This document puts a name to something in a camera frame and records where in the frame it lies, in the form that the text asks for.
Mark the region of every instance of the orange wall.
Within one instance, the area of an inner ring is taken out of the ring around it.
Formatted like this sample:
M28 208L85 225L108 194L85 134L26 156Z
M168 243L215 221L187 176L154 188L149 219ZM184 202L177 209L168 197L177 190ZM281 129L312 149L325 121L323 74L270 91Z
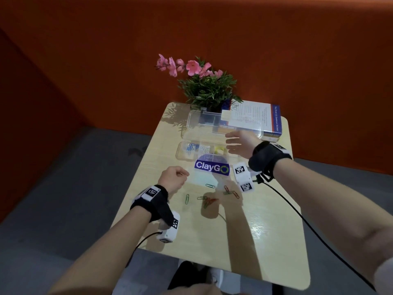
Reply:
M393 174L391 0L1 0L0 24L96 127L152 134L184 101L158 53L281 105L296 157ZM377 151L372 141L378 142Z
M1 30L0 94L2 221L84 122Z

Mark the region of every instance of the purple label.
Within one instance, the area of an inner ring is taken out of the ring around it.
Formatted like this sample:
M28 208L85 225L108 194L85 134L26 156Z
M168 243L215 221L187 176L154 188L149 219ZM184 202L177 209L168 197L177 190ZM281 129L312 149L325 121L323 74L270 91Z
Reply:
M199 159L196 160L194 168L225 176L229 176L230 171L229 164L227 163L211 162Z

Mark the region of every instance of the potted plant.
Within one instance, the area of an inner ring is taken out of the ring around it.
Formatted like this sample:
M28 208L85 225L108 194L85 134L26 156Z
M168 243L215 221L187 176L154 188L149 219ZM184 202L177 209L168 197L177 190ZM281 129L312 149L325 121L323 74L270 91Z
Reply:
M243 102L239 96L233 93L236 80L226 71L214 71L210 63L205 63L199 57L196 60L189 60L187 64L182 59L176 61L170 57L166 59L159 54L155 68L157 70L169 70L169 74L177 77L178 72L183 73L187 70L187 79L179 79L179 88L184 91L187 102L192 109L206 110L208 112L221 112L221 106L226 101L234 99Z

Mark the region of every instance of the transparent lid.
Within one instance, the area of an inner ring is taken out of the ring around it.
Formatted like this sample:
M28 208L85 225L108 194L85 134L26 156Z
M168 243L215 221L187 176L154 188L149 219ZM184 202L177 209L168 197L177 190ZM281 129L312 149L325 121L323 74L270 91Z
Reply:
M262 137L263 129L261 121L251 117L237 117L231 115L231 111L213 113L192 110L188 115L187 129L197 131L199 134L226 134L235 130L250 130Z

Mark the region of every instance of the wooden table top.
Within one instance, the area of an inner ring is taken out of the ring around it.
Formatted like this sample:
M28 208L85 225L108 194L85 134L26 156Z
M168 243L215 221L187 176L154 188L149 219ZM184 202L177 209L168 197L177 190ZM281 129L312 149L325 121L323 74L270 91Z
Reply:
M140 191L157 183L164 169L179 165L193 171L194 162L178 155L187 131L189 111L188 104L168 104L112 226L130 210L133 198ZM281 122L279 144L292 153L288 122L283 117ZM232 183L229 188L235 189L235 183ZM276 180L270 184L300 211ZM140 248L291 288L306 289L310 284L310 272L302 219L264 184L255 184L253 192L242 194L237 191L239 199L196 185L190 178L170 198L171 209L180 214L175 241L165 244L152 236ZM187 194L189 202L185 204ZM197 200L204 195L219 200L204 208L203 201ZM157 229L157 221L150 223L142 238Z

